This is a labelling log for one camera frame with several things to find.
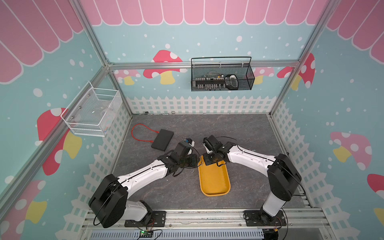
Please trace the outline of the yellow plastic storage box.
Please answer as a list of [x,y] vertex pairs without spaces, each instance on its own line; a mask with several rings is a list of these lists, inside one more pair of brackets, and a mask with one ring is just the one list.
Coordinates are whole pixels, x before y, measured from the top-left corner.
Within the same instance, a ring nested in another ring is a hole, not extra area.
[[218,197],[231,190],[227,166],[218,167],[216,164],[206,165],[205,156],[201,156],[201,165],[198,167],[200,188],[207,197]]

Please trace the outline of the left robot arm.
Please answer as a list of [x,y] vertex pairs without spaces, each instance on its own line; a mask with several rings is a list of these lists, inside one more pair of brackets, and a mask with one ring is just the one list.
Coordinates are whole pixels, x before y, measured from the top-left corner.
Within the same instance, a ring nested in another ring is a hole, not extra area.
[[103,178],[89,201],[95,214],[95,226],[109,228],[120,220],[148,226],[153,222],[153,210],[145,201],[132,202],[129,198],[138,190],[169,175],[177,177],[184,169],[194,169],[200,164],[195,142],[186,139],[174,150],[159,156],[151,164],[119,177],[109,174]]

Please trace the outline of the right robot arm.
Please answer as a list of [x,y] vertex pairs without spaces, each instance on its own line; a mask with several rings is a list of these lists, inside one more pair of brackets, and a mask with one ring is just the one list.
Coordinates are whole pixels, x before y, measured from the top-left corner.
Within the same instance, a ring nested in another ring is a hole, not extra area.
[[206,149],[204,162],[207,166],[216,164],[222,167],[233,163],[252,169],[268,178],[270,193],[260,210],[256,211],[256,218],[270,224],[278,214],[283,213],[283,206],[291,201],[302,177],[289,157],[285,154],[277,156],[264,155],[240,147],[233,142],[221,143],[213,135],[204,138]]

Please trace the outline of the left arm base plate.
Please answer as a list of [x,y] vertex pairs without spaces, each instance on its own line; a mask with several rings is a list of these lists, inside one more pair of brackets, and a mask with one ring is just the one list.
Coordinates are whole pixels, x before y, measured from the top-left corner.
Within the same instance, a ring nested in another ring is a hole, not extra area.
[[164,227],[165,226],[165,220],[166,220],[166,211],[154,211],[147,213],[144,218],[137,222],[133,220],[126,220],[124,226],[126,228],[144,228],[144,227]]

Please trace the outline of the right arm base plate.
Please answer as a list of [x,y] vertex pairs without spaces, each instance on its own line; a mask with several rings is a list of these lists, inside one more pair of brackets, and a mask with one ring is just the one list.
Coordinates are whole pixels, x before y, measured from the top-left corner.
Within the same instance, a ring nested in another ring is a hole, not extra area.
[[243,219],[246,221],[247,227],[281,228],[287,225],[287,219],[282,210],[279,210],[274,217],[268,215],[264,210],[245,210]]

